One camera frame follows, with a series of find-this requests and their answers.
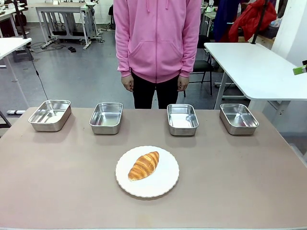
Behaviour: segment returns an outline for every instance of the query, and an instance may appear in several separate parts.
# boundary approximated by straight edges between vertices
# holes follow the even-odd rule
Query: stainless steel tray
[[[167,107],[169,132],[173,136],[194,136],[198,127],[195,110],[189,104],[170,104]]]
[[[117,134],[123,107],[121,103],[99,103],[90,120],[93,132],[95,134]]]
[[[29,118],[36,131],[60,131],[71,114],[71,102],[63,100],[48,100]]]
[[[259,123],[242,104],[222,104],[220,118],[231,135],[252,135]]]

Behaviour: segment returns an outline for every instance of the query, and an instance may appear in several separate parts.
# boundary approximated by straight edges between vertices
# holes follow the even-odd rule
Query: person's hand
[[[123,83],[126,90],[133,92],[133,77],[131,74],[129,76],[122,77],[121,83]]]
[[[185,78],[185,77],[181,77],[179,75],[179,78],[178,78],[178,90],[177,91],[181,92],[181,91],[186,90],[188,84],[189,84],[189,77]]]

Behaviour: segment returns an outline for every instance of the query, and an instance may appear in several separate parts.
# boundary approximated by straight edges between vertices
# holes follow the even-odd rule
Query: bread
[[[140,156],[128,174],[129,180],[136,181],[151,175],[158,166],[159,153],[150,152]]]

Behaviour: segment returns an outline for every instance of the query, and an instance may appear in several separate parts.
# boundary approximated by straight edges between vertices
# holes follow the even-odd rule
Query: black pants
[[[134,73],[133,97],[136,109],[151,109],[154,91],[157,90],[159,109],[166,109],[169,104],[176,104],[178,97],[178,76],[162,83],[146,81]]]

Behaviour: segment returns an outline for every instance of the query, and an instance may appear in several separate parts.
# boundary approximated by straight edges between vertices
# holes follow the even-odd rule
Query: black bag
[[[109,15],[113,16],[113,5],[109,8]]]
[[[20,12],[20,18],[21,18],[23,26],[27,25],[27,18],[24,15],[24,13]],[[15,15],[15,24],[16,24],[16,26],[20,26],[17,15]]]

